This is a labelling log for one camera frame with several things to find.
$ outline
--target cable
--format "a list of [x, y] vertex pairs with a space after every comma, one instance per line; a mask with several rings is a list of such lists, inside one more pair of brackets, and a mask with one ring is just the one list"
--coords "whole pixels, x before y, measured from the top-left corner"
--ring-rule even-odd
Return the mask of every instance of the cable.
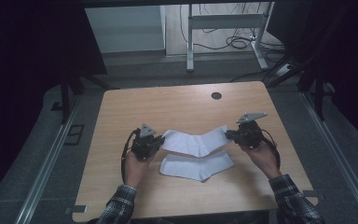
[[[188, 43], [187, 39], [185, 38], [185, 33], [183, 32], [183, 24], [182, 24], [182, 5], [180, 5], [179, 7], [179, 14], [180, 14], [180, 30], [182, 32], [182, 37], [183, 39], [185, 40], [186, 43]], [[203, 48], [206, 48], [206, 49], [225, 49], [229, 46], [233, 47], [234, 49], [245, 49], [246, 47], [249, 46], [249, 44], [246, 44], [246, 42], [244, 41], [251, 41], [249, 38], [246, 38], [246, 37], [242, 37], [242, 36], [236, 36], [236, 33], [238, 32], [238, 28], [235, 30], [233, 36], [230, 36], [226, 39], [226, 45], [223, 46], [223, 47], [220, 47], [220, 48], [211, 48], [211, 47], [208, 47], [208, 46], [204, 46], [202, 44], [193, 44], [194, 46], [200, 46], [200, 47], [203, 47]], [[233, 44], [234, 43], [242, 43], [244, 44], [243, 47], [238, 47], [238, 46], [234, 46]]]
[[285, 53], [287, 51], [286, 49], [270, 49], [263, 45], [260, 45], [259, 47], [265, 52]]
[[283, 52], [268, 52], [268, 53], [266, 53], [266, 59], [267, 60], [269, 60], [270, 62], [272, 62], [272, 63], [277, 63], [278, 61], [273, 61], [272, 59], [270, 59], [270, 57], [269, 57], [269, 55], [270, 54], [283, 54]]
[[126, 157], [127, 157], [127, 151], [130, 149], [129, 148], [129, 143], [130, 143], [130, 140], [132, 139], [132, 136], [134, 134], [137, 134], [138, 132], [139, 132], [139, 129], [132, 131], [132, 133], [130, 134], [130, 136], [129, 136], [128, 140], [127, 140], [126, 145], [124, 146], [123, 153], [121, 154], [121, 178], [123, 179], [123, 182], [126, 181], [126, 173], [125, 173], [125, 170], [126, 170]]
[[231, 14], [234, 12], [235, 8], [237, 8], [240, 5], [240, 3], [237, 3], [237, 5], [231, 10]]
[[243, 74], [243, 75], [240, 75], [238, 77], [234, 77], [232, 78], [229, 82], [233, 82], [239, 78], [242, 78], [242, 77], [247, 77], [247, 76], [252, 76], [252, 75], [257, 75], [257, 74], [262, 74], [262, 73], [265, 73], [265, 72], [268, 72], [269, 70], [271, 70], [272, 68], [266, 70], [266, 71], [261, 71], [261, 72], [255, 72], [255, 73], [249, 73], [249, 74]]
[[[209, 15], [209, 11], [206, 9], [206, 4], [204, 4], [204, 9], [205, 9], [205, 11], [208, 13], [208, 15]], [[200, 11], [200, 15], [202, 16], [201, 4], [199, 4], [199, 11]], [[212, 30], [209, 30], [209, 31], [205, 31], [204, 29], [202, 29], [202, 32], [205, 33], [205, 34], [209, 34], [209, 33], [214, 32], [214, 31], [216, 31], [216, 30], [218, 30], [218, 29], [212, 29]]]
[[280, 46], [283, 46], [283, 47], [285, 47], [286, 45], [284, 45], [284, 44], [279, 44], [279, 45], [277, 45], [277, 44], [268, 44], [268, 43], [264, 43], [264, 42], [260, 42], [261, 44], [264, 44], [264, 45], [270, 45], [270, 46], [278, 46], [278, 47], [280, 47]]
[[263, 135], [263, 139], [262, 141], [264, 141], [265, 143], [267, 143], [267, 145], [269, 146], [269, 148], [272, 150], [272, 153], [275, 156], [275, 159], [277, 161], [277, 166], [278, 169], [281, 168], [281, 155], [278, 152], [277, 149], [277, 144], [275, 143], [274, 139], [272, 138], [271, 134], [269, 132], [267, 132], [266, 130], [262, 129], [263, 132], [267, 133], [269, 135], [269, 137], [271, 138], [271, 141], [269, 141], [264, 135]]
[[258, 10], [260, 9], [260, 6], [261, 6], [261, 2], [258, 3], [258, 8], [257, 8], [257, 12], [258, 13]]

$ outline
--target aluminum rail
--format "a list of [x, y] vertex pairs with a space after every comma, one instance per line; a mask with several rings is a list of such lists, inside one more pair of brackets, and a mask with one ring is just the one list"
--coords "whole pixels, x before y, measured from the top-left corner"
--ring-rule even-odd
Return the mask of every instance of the aluminum rail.
[[339, 171], [344, 176], [344, 179], [347, 182], [349, 188], [351, 189], [353, 196], [358, 202], [358, 178], [356, 174], [352, 170], [344, 154], [341, 152], [334, 136], [330, 133], [330, 130], [328, 129], [327, 125], [325, 124], [325, 122], [319, 119], [318, 115], [314, 111], [313, 102], [310, 99], [310, 97], [306, 95], [304, 92], [300, 93], [300, 97], [306, 104], [307, 109], [310, 112], [310, 116], [312, 117], [319, 132], [324, 138], [325, 143], [328, 145], [328, 148], [330, 149], [330, 153], [333, 156], [333, 159], [336, 161]]
[[33, 185], [31, 186], [30, 191], [22, 205], [22, 208], [16, 218], [15, 224], [28, 224], [31, 222], [31, 219], [34, 215], [34, 211], [40, 201], [42, 193], [48, 183], [48, 179], [50, 177], [51, 171], [54, 168], [54, 164], [60, 155], [63, 142], [65, 140], [66, 135], [69, 132], [71, 124], [75, 118], [78, 105], [80, 104], [81, 96], [75, 96], [72, 102], [72, 112], [69, 115], [68, 120], [61, 126], [54, 143], [52, 144], [50, 150], [48, 151], [48, 155], [43, 162], [36, 179], [34, 180]]

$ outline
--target black wire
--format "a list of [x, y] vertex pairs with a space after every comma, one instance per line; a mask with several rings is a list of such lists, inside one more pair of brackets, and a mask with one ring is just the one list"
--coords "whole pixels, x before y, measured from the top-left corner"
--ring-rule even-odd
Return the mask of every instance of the black wire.
[[[206, 4], [204, 4], [204, 9], [205, 9], [205, 11], [208, 13], [208, 15], [209, 15], [209, 11], [206, 9]], [[200, 11], [200, 15], [202, 16], [201, 4], [199, 4], [199, 11]], [[205, 34], [209, 34], [209, 33], [214, 32], [214, 31], [216, 31], [216, 30], [218, 30], [218, 29], [212, 29], [212, 30], [209, 30], [209, 31], [205, 31], [204, 29], [202, 29], [202, 32], [205, 33]]]
[[127, 151], [129, 149], [129, 143], [130, 143], [130, 140], [132, 139], [132, 136], [134, 134], [136, 134], [137, 132], [139, 132], [138, 130], [139, 129], [132, 131], [132, 133], [130, 134], [130, 136], [127, 140], [126, 145], [124, 146], [123, 153], [121, 154], [121, 178], [123, 179], [123, 182], [126, 181], [125, 180], [125, 178], [126, 178], [126, 173], [125, 173], [125, 171], [126, 171], [126, 156], [127, 156]]
[[266, 73], [266, 72], [268, 72], [268, 71], [271, 70], [271, 69], [268, 69], [268, 70], [266, 70], [266, 71], [261, 71], [261, 72], [243, 74], [243, 75], [240, 75], [240, 76], [238, 76], [238, 77], [232, 78], [229, 82], [233, 82], [233, 81], [235, 81], [236, 79], [239, 79], [239, 78], [242, 78], [242, 77], [247, 77], [247, 76], [252, 76], [252, 75], [257, 75], [257, 74]]
[[286, 49], [270, 49], [270, 48], [267, 48], [267, 47], [265, 47], [263, 45], [260, 45], [259, 47], [265, 52], [285, 53], [287, 51]]
[[269, 82], [269, 80], [271, 79], [271, 76], [268, 78], [267, 82], [265, 81], [265, 79], [269, 76], [269, 72], [273, 71], [277, 67], [281, 66], [281, 63], [282, 63], [283, 59], [286, 57], [286, 55], [289, 55], [289, 54], [290, 54], [290, 52], [286, 52], [285, 55], [283, 55], [283, 57], [281, 57], [280, 60], [277, 61], [271, 69], [269, 69], [269, 71], [266, 73], [266, 75], [261, 79], [261, 81], [263, 83], [268, 83]]
[[[185, 33], [183, 32], [183, 24], [182, 24], [182, 5], [180, 5], [179, 7], [179, 14], [180, 14], [180, 30], [182, 32], [182, 37], [183, 39], [185, 40], [186, 43], [188, 43], [187, 39], [185, 38]], [[204, 46], [202, 44], [193, 44], [194, 46], [200, 46], [200, 47], [203, 47], [203, 48], [206, 48], [206, 49], [225, 49], [229, 46], [233, 47], [234, 49], [244, 49], [246, 47], [249, 46], [249, 44], [246, 44], [246, 42], [244, 41], [250, 41], [249, 38], [245, 38], [245, 37], [241, 37], [241, 36], [235, 36], [235, 34], [238, 32], [238, 28], [235, 30], [233, 36], [230, 36], [226, 39], [226, 45], [223, 46], [223, 47], [220, 47], [220, 48], [211, 48], [211, 47], [208, 47], [208, 46]], [[233, 43], [242, 43], [244, 44], [243, 47], [238, 47], [238, 46], [234, 46]]]
[[264, 42], [260, 42], [260, 43], [262, 43], [264, 45], [270, 45], [270, 46], [286, 46], [286, 45], [281, 45], [281, 44], [279, 44], [279, 45], [277, 45], [277, 44], [268, 44], [268, 43], [264, 43]]
[[252, 4], [252, 3], [249, 3], [249, 4], [248, 4], [248, 9], [246, 10], [246, 13], [249, 13], [249, 8], [251, 7], [251, 4]]
[[258, 10], [260, 9], [260, 6], [261, 6], [261, 2], [258, 3], [257, 13], [258, 13]]
[[277, 146], [277, 144], [275, 143], [274, 139], [272, 138], [271, 134], [269, 132], [267, 132], [266, 130], [262, 129], [261, 131], [267, 133], [269, 135], [269, 138], [271, 139], [272, 144], [274, 144], [274, 146]]
[[253, 37], [255, 37], [255, 28], [249, 28], [251, 31], [252, 31], [252, 35], [253, 35]]
[[266, 59], [269, 60], [272, 63], [277, 63], [279, 60], [278, 61], [273, 61], [272, 59], [270, 59], [269, 55], [270, 54], [283, 54], [283, 53], [284, 52], [268, 52], [268, 53], [266, 53]]
[[237, 8], [240, 5], [240, 3], [237, 3], [237, 5], [231, 10], [231, 14], [234, 12], [235, 8]]

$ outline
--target black circle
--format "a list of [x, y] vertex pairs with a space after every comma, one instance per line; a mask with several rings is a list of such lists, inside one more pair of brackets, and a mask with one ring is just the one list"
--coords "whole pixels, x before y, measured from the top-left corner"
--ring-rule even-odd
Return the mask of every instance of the black circle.
[[216, 91], [212, 93], [212, 98], [214, 98], [215, 100], [220, 100], [222, 98], [222, 94]]

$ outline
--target white cloth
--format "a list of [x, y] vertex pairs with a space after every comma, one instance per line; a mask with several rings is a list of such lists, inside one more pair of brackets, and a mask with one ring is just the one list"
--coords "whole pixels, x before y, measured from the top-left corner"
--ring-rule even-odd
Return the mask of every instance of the white cloth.
[[164, 175], [204, 181], [233, 165], [234, 162], [228, 156], [227, 152], [222, 150], [204, 158], [167, 155], [162, 161], [159, 171]]
[[226, 131], [227, 125], [203, 135], [191, 135], [168, 130], [163, 135], [165, 141], [161, 148], [195, 157], [204, 157], [232, 141], [226, 138]]

